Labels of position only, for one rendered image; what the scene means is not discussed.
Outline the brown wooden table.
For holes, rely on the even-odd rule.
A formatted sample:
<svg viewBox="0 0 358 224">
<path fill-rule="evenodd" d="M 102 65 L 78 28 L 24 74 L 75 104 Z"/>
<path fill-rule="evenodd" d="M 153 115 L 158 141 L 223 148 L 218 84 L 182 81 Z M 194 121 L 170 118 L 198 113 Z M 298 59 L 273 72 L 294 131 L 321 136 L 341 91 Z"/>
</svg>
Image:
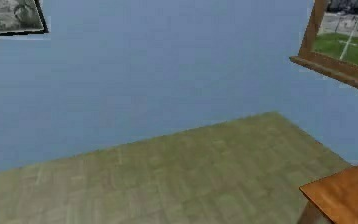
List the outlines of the brown wooden table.
<svg viewBox="0 0 358 224">
<path fill-rule="evenodd" d="M 358 165 L 299 187 L 307 198 L 297 224 L 358 224 Z"/>
</svg>

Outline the black framed grey picture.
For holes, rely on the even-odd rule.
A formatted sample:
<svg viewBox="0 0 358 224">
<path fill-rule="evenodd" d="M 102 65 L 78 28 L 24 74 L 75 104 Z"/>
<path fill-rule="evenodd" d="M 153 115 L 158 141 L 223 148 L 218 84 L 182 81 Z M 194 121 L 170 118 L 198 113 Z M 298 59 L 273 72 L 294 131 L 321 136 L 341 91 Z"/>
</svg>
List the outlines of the black framed grey picture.
<svg viewBox="0 0 358 224">
<path fill-rule="evenodd" d="M 0 0 L 0 36 L 46 34 L 42 0 Z"/>
</svg>

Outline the brown wooden framed window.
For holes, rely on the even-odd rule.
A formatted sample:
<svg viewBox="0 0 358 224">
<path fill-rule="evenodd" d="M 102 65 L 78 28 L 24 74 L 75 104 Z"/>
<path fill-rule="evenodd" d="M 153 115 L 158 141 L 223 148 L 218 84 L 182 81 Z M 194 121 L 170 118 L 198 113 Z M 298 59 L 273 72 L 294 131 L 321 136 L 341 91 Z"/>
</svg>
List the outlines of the brown wooden framed window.
<svg viewBox="0 0 358 224">
<path fill-rule="evenodd" d="M 358 0 L 314 0 L 290 61 L 358 89 Z"/>
</svg>

